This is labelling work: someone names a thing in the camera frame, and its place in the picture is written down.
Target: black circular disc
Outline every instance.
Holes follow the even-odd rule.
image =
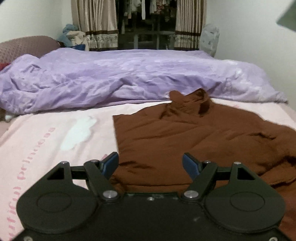
[[[256,233],[281,221],[285,203],[272,192],[262,195],[256,188],[226,185],[209,193],[205,208],[219,225],[229,230]]]
[[[87,190],[74,184],[33,187],[20,197],[17,213],[25,228],[45,234],[60,234],[83,225],[98,203]]]

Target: beige curtain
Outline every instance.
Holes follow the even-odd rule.
[[[73,24],[86,33],[91,51],[118,47],[115,0],[71,0]]]
[[[176,50],[197,50],[205,24],[207,0],[178,0]]]

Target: triangular cutout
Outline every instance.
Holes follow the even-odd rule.
[[[47,180],[63,180],[65,178],[64,168],[60,167]]]
[[[255,178],[253,178],[251,174],[248,173],[244,168],[239,168],[237,170],[237,179],[238,180],[255,180]]]

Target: padded headboard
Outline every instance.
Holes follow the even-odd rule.
[[[11,63],[23,54],[38,58],[60,48],[59,43],[47,36],[31,36],[0,43],[0,63]]]

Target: purple comforter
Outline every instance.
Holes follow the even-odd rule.
[[[285,102],[253,64],[216,60],[202,51],[85,52],[61,48],[23,55],[0,71],[0,107],[14,114],[166,100],[198,88],[211,97]]]

